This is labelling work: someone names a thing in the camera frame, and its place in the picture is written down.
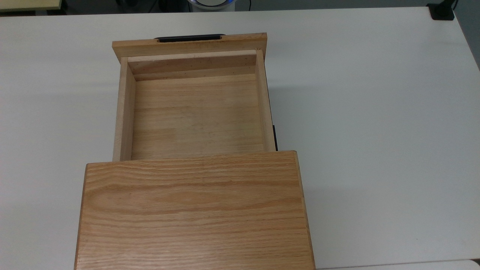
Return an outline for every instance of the wooden drawer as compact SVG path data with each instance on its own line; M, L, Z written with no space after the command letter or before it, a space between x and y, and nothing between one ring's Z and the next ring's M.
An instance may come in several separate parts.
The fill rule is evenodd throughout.
M314 270L295 151L88 164L76 270Z
M162 43L116 41L113 161L275 151L266 33Z

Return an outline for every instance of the light wood surface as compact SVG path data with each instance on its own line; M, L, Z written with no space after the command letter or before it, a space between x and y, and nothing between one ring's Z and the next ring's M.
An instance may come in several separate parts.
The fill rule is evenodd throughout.
M264 150L255 75L137 82L132 160Z
M126 57L121 59L119 96L117 102L117 121L113 147L113 161L132 158L133 112L135 108L136 81L127 64Z
M258 108L262 127L262 139L265 151L275 151L275 137L273 134L272 113L270 111L270 99L268 98L267 75L263 53L257 51L255 65L255 79L257 83Z
M275 151L262 51L121 64L113 161Z
M0 11L57 10L61 0L1 0Z
M185 42L158 42L157 39L114 41L113 50L120 61L122 57L167 55L198 52L261 49L265 54L267 34L226 35L217 40Z
M88 164L76 270L313 270L294 151Z
M145 74L190 72L196 70L252 67L256 63L256 50L189 53L179 55L155 55L129 57L128 63L135 79ZM216 70L205 72L202 77L218 76Z

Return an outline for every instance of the white table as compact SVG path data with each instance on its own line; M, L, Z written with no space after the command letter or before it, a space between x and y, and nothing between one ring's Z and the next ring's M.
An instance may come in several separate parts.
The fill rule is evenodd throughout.
M471 260L406 263L393 265L332 268L326 270L480 270L480 266Z
M113 40L267 32L280 150L317 268L480 257L480 73L427 8L0 18L0 269L71 269L86 163L111 160Z

